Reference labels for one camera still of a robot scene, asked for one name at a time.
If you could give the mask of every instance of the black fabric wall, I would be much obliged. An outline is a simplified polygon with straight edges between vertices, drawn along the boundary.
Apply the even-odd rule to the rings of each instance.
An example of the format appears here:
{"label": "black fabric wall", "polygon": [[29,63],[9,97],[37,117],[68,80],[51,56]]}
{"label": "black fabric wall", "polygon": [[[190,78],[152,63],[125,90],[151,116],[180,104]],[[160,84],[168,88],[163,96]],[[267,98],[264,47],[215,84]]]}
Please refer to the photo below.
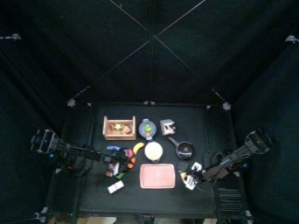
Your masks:
{"label": "black fabric wall", "polygon": [[239,144],[260,127],[275,147],[254,156],[246,176],[247,199],[255,223],[299,221],[299,45],[290,44],[234,104]]}
{"label": "black fabric wall", "polygon": [[37,129],[61,131],[67,102],[13,41],[0,42],[0,223],[33,217],[47,197],[44,157],[31,152]]}

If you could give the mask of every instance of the small container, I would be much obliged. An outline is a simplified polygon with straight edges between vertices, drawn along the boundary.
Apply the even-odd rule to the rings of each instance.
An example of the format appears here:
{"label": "small container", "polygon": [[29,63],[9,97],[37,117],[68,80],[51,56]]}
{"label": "small container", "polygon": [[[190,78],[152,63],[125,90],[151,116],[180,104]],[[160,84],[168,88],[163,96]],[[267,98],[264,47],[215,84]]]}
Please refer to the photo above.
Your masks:
{"label": "small container", "polygon": [[158,142],[149,142],[144,147],[144,155],[153,162],[159,163],[160,157],[164,154],[163,146]]}
{"label": "small container", "polygon": [[144,119],[139,125],[140,136],[144,137],[145,140],[152,140],[155,132],[156,132],[155,124],[148,119]]}
{"label": "small container", "polygon": [[132,120],[108,120],[104,116],[103,136],[107,140],[136,140],[136,117]]}

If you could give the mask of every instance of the toy food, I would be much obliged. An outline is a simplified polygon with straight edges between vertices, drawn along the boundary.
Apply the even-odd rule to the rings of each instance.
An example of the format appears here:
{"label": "toy food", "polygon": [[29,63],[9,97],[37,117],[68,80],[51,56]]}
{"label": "toy food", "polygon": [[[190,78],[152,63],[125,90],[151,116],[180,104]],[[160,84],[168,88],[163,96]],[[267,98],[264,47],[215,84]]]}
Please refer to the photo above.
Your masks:
{"label": "toy food", "polygon": [[137,144],[135,145],[135,148],[133,148],[133,153],[136,154],[137,151],[140,150],[140,148],[143,148],[144,146],[145,146],[144,143],[137,143]]}

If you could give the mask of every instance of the pink tray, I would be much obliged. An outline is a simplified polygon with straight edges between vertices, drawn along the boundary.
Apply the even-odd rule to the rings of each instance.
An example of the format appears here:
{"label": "pink tray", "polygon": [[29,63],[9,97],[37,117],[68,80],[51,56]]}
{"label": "pink tray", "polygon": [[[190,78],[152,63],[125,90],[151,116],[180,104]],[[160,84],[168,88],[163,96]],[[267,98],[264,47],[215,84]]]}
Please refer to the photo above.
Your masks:
{"label": "pink tray", "polygon": [[140,186],[144,189],[175,188],[172,164],[143,164],[140,167]]}

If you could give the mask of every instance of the tent ceiling seam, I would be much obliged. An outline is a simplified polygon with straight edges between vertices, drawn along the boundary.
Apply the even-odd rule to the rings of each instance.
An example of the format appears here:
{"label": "tent ceiling seam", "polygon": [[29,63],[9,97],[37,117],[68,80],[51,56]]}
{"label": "tent ceiling seam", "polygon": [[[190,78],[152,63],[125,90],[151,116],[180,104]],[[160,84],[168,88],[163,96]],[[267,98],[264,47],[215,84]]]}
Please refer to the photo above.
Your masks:
{"label": "tent ceiling seam", "polygon": [[[139,46],[129,54],[128,56],[125,56],[117,63],[116,65],[103,74],[100,75],[96,80],[93,81],[93,84],[96,82],[99,82],[99,80],[149,43],[152,42],[152,39],[155,38],[159,43],[163,45],[163,47],[171,52],[171,54],[175,56],[175,58],[182,62],[182,64],[190,69],[191,73],[200,78],[202,83],[211,89],[212,93],[226,102],[226,99],[220,96],[219,92],[212,88],[212,86],[208,84],[208,82],[203,79],[203,77],[192,70],[192,68],[188,66],[188,64],[183,61],[183,59],[175,54],[175,52],[171,50],[171,48],[166,45],[166,43],[158,38],[159,35],[162,35],[200,5],[203,5],[203,3],[207,0],[202,0],[156,35],[153,35],[153,22],[152,21],[152,8],[149,11],[149,30],[143,26],[143,24],[129,15],[129,13],[121,8],[121,6],[119,6],[116,4],[116,2],[113,0],[108,0],[121,11],[123,13],[144,28],[144,30],[147,32],[149,32],[149,37],[148,40],[144,42],[144,44],[141,46]],[[151,59],[153,58],[153,44],[151,45]],[[87,85],[76,94],[75,96],[71,98],[75,99],[77,98],[88,89],[91,88],[91,85]]]}

